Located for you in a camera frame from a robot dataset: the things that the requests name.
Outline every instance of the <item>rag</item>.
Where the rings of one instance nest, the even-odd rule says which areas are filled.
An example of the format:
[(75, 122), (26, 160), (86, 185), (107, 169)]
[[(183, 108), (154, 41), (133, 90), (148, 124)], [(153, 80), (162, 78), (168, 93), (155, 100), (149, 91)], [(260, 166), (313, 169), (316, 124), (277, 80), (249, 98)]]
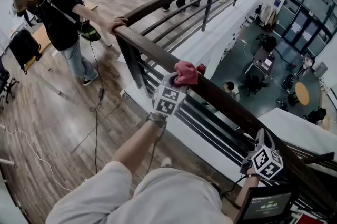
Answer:
[(175, 85), (198, 84), (198, 71), (192, 63), (179, 61), (174, 68), (178, 73), (178, 77), (174, 79)]

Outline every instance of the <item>screen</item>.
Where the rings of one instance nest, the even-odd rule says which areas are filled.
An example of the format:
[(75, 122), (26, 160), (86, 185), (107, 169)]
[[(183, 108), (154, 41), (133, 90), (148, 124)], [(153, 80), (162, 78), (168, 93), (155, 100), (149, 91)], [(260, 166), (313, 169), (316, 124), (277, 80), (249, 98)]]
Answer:
[(290, 196), (291, 193), (284, 193), (269, 197), (252, 198), (243, 220), (281, 215), (289, 202)]

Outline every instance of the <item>hand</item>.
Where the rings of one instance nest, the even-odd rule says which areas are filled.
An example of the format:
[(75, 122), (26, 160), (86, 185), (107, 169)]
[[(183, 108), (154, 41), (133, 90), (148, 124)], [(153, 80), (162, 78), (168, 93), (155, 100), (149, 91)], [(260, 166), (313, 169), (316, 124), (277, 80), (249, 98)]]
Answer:
[(106, 23), (104, 24), (104, 29), (105, 29), (108, 33), (115, 35), (114, 29), (115, 29), (116, 27), (119, 27), (119, 26), (122, 26), (122, 25), (127, 26), (126, 23), (125, 23), (125, 22), (127, 22), (127, 21), (128, 21), (127, 18), (124, 18), (124, 17), (117, 17), (117, 18), (116, 18), (114, 21), (112, 21), (112, 22), (106, 22)]

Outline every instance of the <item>wooden floor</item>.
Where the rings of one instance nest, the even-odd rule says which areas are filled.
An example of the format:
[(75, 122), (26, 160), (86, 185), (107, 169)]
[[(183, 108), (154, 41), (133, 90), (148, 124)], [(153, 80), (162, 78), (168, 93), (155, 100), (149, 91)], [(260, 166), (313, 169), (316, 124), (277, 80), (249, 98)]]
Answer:
[[(89, 0), (99, 4), (105, 18), (120, 16), (149, 0)], [(148, 24), (136, 24), (135, 28), (147, 27), (162, 16), (160, 11), (146, 19)], [(101, 169), (114, 152), (144, 122), (145, 112), (132, 100), (122, 98), (120, 91), (131, 81), (128, 69), (117, 62), (120, 50), (111, 36), (112, 47), (100, 42), (93, 43), (99, 62), (105, 96), (98, 108), (98, 167)], [(93, 64), (95, 60), (89, 43), (81, 40), (83, 54)], [(66, 188), (74, 189), (86, 178), (94, 175), (95, 114), (90, 107), (98, 103), (100, 82), (88, 87), (80, 79), (72, 77), (67, 63), (60, 55), (52, 57), (50, 48), (43, 60), (52, 71), (37, 62), (33, 68), (50, 81), (65, 96), (58, 96), (37, 82), (30, 73), (24, 75), (11, 52), (3, 56), (4, 66), (11, 76), (20, 80), (14, 87), (16, 98), (10, 99), (5, 110), (0, 111), (0, 123), (10, 130), (19, 127), (26, 131), (35, 150), (40, 149), (43, 159), (51, 163), (57, 180)], [(32, 223), (44, 223), (53, 205), (68, 193), (53, 179), (49, 166), (40, 162), (29, 147), (24, 134), (5, 134), (1, 129), (0, 158), (11, 159), (15, 166), (2, 165), (4, 177), (16, 202), (26, 211)], [(230, 188), (227, 179), (198, 158), (180, 141), (166, 133), (158, 144), (153, 168), (160, 165), (165, 156), (172, 157), (177, 168), (212, 178), (224, 190)], [(133, 178), (132, 190), (142, 180), (149, 164), (150, 151)]]

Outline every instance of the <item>metal railing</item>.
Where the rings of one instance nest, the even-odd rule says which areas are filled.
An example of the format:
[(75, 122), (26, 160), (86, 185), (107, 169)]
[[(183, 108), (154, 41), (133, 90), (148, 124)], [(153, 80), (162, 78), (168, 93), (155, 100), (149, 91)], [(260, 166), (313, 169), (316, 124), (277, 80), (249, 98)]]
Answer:
[[(173, 0), (153, 0), (129, 12), (125, 15), (129, 19), (128, 26), (138, 22), (171, 1)], [(207, 23), (212, 19), (212, 17), (210, 17), (212, 12), (221, 12), (229, 6), (229, 3), (235, 6), (237, 2), (237, 0), (226, 0), (225, 4), (216, 5), (217, 1), (219, 0), (207, 0), (207, 3), (198, 9), (198, 13), (205, 10), (205, 13), (192, 23), (193, 25), (199, 22), (201, 23), (199, 27), (196, 27), (198, 30), (205, 29)], [(183, 25), (188, 18), (172, 25), (168, 30), (153, 40), (149, 40), (145, 36), (190, 5), (191, 3), (173, 11), (141, 33), (126, 26), (118, 27), (115, 30), (118, 44), (137, 87), (143, 88), (149, 97), (160, 83), (163, 74), (161, 74), (154, 65), (148, 64), (141, 55), (146, 55), (149, 60), (166, 71), (174, 72), (174, 65), (179, 60), (165, 50), (165, 48), (168, 47), (167, 43), (160, 47), (156, 42), (169, 32), (178, 28), (179, 25)], [(172, 36), (172, 38), (176, 40), (177, 35), (181, 36), (182, 33), (179, 32), (175, 36)], [(253, 114), (223, 92), (221, 88), (217, 87), (202, 75), (199, 75), (198, 85), (191, 86), (191, 90), (239, 126), (251, 139), (237, 132), (190, 96), (187, 96), (176, 116), (222, 154), (237, 165), (241, 165), (247, 152), (254, 149), (254, 139), (256, 138), (258, 130), (260, 128), (268, 128)], [(299, 158), (314, 157), (314, 155), (299, 150), (298, 148), (290, 148), (289, 144), (285, 144), (272, 131), (269, 130), (269, 132), (284, 161), (284, 170), (281, 172), (280, 178), (294, 182), (299, 186), (300, 197), (296, 202), (297, 206), (305, 210), (313, 211), (313, 213), (316, 213), (318, 216), (328, 216), (335, 212), (336, 203), (334, 199), (323, 183), (304, 164), (303, 160)], [(337, 168), (334, 162), (327, 163), (326, 165), (328, 167)], [(268, 182), (266, 184), (273, 185), (276, 183)]]

